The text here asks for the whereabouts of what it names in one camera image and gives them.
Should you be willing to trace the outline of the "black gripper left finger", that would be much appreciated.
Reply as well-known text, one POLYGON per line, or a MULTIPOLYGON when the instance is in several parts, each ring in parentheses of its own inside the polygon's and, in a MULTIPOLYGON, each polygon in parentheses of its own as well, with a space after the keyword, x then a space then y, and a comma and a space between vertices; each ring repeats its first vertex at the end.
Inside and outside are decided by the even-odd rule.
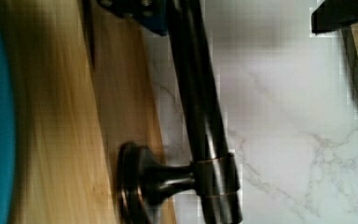
POLYGON ((168 34, 167 0, 96 0, 105 10, 119 18, 131 17, 146 30, 160 36, 168 34))

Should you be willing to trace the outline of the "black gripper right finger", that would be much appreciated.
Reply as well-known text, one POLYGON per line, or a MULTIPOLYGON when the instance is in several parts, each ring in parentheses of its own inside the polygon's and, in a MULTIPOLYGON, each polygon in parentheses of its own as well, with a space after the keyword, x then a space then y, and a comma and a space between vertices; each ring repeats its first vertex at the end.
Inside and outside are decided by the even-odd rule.
POLYGON ((358 0, 324 0, 311 14, 311 31, 325 34, 356 22, 358 0))

